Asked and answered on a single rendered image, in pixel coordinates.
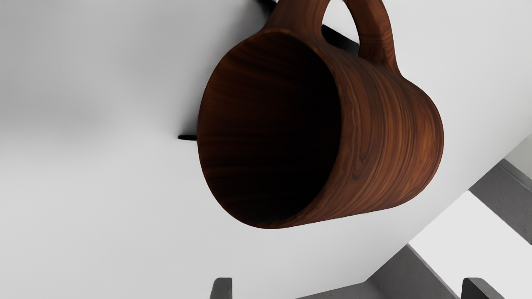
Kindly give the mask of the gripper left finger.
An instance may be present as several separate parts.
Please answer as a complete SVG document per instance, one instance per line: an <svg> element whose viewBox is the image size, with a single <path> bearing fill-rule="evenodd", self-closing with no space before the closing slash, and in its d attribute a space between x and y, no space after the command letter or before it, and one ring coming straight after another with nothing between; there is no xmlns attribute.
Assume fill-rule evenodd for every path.
<svg viewBox="0 0 532 299"><path fill-rule="evenodd" d="M210 299L233 299L232 278L216 278L211 289Z"/></svg>

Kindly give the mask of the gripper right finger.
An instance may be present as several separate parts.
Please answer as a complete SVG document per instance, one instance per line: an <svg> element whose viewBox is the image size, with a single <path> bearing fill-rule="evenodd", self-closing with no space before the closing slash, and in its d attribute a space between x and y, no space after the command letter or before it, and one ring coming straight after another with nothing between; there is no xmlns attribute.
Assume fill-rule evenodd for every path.
<svg viewBox="0 0 532 299"><path fill-rule="evenodd" d="M462 282L461 299L505 299L486 280L467 277Z"/></svg>

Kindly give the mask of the brown wooden mug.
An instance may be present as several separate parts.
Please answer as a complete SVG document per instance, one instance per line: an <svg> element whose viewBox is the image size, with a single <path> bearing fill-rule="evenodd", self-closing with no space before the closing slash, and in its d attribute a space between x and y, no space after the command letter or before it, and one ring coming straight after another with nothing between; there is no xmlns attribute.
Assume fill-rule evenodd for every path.
<svg viewBox="0 0 532 299"><path fill-rule="evenodd" d="M218 63L198 113L209 189L228 214L281 229L393 208L432 180L444 129L398 68L382 0L344 0L357 54L322 33L330 0L278 0Z"/></svg>

